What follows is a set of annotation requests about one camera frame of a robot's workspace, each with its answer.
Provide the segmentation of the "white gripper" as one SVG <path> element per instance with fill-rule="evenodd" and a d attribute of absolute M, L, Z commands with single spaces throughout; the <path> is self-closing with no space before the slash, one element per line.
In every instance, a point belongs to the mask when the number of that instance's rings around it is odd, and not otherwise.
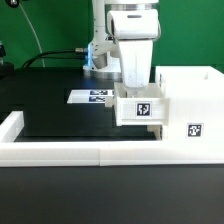
<path fill-rule="evenodd" d="M 110 10 L 107 29 L 118 46 L 123 88 L 136 96 L 149 84 L 153 41 L 160 34 L 158 11 Z"/>

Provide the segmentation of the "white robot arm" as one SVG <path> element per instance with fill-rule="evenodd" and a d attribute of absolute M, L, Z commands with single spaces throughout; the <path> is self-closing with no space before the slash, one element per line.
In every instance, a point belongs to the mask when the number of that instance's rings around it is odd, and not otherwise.
<path fill-rule="evenodd" d="M 159 0 L 92 0 L 94 34 L 88 77 L 121 80 L 128 97 L 149 84 L 153 43 L 161 36 Z"/>

